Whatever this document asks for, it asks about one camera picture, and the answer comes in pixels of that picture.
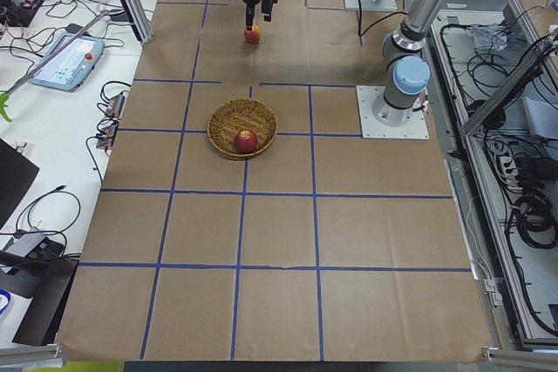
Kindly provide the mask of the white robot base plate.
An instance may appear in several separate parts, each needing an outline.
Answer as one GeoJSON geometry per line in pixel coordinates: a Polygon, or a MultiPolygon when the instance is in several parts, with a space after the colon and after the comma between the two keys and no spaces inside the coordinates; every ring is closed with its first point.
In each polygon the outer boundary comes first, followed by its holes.
{"type": "Polygon", "coordinates": [[[406,110],[392,108],[384,100],[383,86],[357,85],[357,108],[363,139],[428,140],[425,113],[420,101],[406,110]]]}

